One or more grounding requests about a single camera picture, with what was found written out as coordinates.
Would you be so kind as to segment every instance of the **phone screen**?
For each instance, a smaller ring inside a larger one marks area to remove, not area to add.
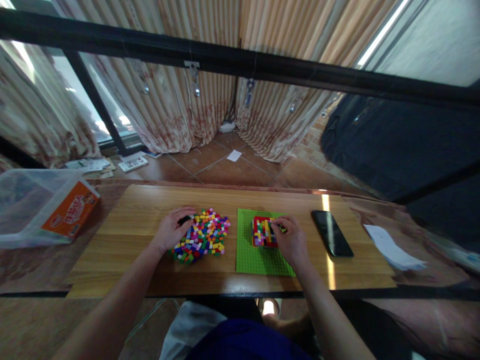
[[[330,254],[336,257],[352,258],[354,253],[332,213],[330,211],[315,210],[311,212],[311,215]]]

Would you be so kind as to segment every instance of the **colorful building block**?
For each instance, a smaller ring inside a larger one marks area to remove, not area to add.
[[[251,222],[251,243],[255,248],[278,248],[277,239],[272,230],[274,217],[255,216]]]
[[[202,209],[201,214],[191,215],[190,218],[195,221],[192,227],[169,251],[173,258],[181,264],[193,264],[207,254],[224,254],[224,238],[231,225],[228,217],[222,218],[210,208]]]

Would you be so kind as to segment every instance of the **tiled floor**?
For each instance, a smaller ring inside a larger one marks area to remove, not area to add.
[[[236,162],[227,159],[232,150],[242,153]],[[128,173],[117,167],[113,176],[202,184],[325,189],[371,196],[351,183],[294,156],[282,164],[266,161],[235,132],[217,134],[208,145],[193,148],[188,153],[165,154],[157,159],[146,156],[146,159],[147,166]],[[113,162],[117,164],[121,160],[115,156]]]
[[[227,160],[234,149],[242,153],[237,162]],[[370,195],[293,156],[282,164],[265,161],[236,133],[219,134],[210,144],[194,148],[189,153],[166,154],[157,159],[146,158],[147,166],[129,173],[124,173],[117,167],[113,172],[114,177],[326,189]],[[119,163],[121,160],[114,157],[113,161]],[[0,359],[50,358],[97,302],[63,298],[0,299]],[[120,359],[158,359],[163,339],[182,302],[183,299],[145,299]],[[305,313],[306,308],[304,300],[284,300],[281,318],[296,319]]]

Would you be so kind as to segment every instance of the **wooden tabletop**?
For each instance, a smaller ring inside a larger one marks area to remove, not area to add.
[[[214,208],[231,227],[225,254],[180,264],[160,261],[149,296],[300,291],[296,278],[236,272],[237,210],[294,215],[307,234],[310,260],[331,290],[394,288],[393,270],[340,196],[211,188],[131,185],[92,238],[66,279],[69,298],[104,296],[149,244],[160,221],[172,209],[190,205]],[[311,218],[312,210],[329,210],[347,239],[354,258],[330,258]]]

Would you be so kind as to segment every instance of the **green lego baseplate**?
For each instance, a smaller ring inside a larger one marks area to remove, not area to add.
[[[236,271],[238,273],[295,277],[295,272],[277,248],[252,245],[252,220],[254,217],[278,218],[284,212],[238,209],[236,238]]]

